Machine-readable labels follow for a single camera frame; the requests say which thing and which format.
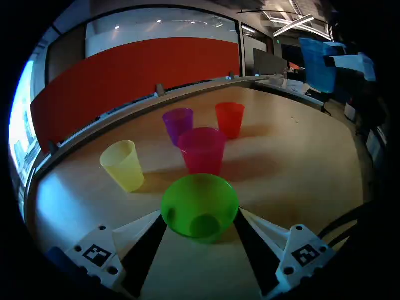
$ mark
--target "wooden table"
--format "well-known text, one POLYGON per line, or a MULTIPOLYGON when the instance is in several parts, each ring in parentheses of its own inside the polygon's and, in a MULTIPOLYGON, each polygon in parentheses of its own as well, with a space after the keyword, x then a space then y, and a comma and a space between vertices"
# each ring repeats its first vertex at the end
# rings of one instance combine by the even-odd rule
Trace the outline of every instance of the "wooden table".
MULTIPOLYGON (((221 176, 240 205, 284 228, 315 233, 363 203, 362 178, 350 131, 337 120, 292 100, 229 87, 177 102, 129 121, 69 155, 39 183, 35 231, 43 250, 63 250, 104 224, 113 229, 160 208, 164 191, 188 174, 165 129, 171 109, 194 110, 195 127, 218 127, 214 106, 245 105, 241 135, 228 141, 221 176), (132 140, 145 176, 124 192, 99 158, 111 144, 132 140)), ((259 288, 234 226, 214 245, 200 245, 168 228, 141 299, 259 299, 259 288)))

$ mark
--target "yellow plastic cup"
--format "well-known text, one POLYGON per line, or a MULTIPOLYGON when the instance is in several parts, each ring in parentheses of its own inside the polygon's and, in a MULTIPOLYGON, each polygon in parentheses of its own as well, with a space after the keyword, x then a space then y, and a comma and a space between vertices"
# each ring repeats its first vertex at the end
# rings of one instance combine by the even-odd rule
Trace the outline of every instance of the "yellow plastic cup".
POLYGON ((145 182, 135 143, 119 141, 100 157, 100 165, 126 192, 136 191, 145 182))

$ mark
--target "glass window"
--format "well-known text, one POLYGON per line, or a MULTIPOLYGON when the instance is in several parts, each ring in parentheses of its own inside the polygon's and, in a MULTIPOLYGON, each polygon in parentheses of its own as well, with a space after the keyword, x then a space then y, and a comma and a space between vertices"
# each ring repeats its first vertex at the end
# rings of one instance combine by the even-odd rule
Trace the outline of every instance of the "glass window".
POLYGON ((12 104, 9 122, 11 157, 24 186, 35 157, 40 152, 30 109, 33 66, 34 62, 29 61, 22 72, 12 104))
POLYGON ((121 45, 161 38, 207 38, 239 43, 235 22, 196 10, 143 8, 87 25, 86 57, 121 45))

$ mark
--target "orange partition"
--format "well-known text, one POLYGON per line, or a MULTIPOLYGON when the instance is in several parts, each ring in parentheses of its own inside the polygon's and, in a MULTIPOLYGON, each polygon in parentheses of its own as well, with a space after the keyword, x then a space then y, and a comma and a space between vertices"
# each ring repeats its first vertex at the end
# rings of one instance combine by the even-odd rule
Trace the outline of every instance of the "orange partition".
POLYGON ((238 44, 194 37, 134 42, 77 63, 54 79, 30 105, 43 152, 97 116, 156 91, 240 74, 238 44))

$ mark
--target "purple plastic cup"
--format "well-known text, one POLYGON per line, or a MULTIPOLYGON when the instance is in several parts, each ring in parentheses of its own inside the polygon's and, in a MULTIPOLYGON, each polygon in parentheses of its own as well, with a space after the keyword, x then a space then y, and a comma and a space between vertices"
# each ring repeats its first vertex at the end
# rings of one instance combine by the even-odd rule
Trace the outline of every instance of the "purple plastic cup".
POLYGON ((177 108, 164 113, 162 116, 166 131, 172 143, 178 147, 179 137, 193 129, 193 110, 190 108, 177 108))

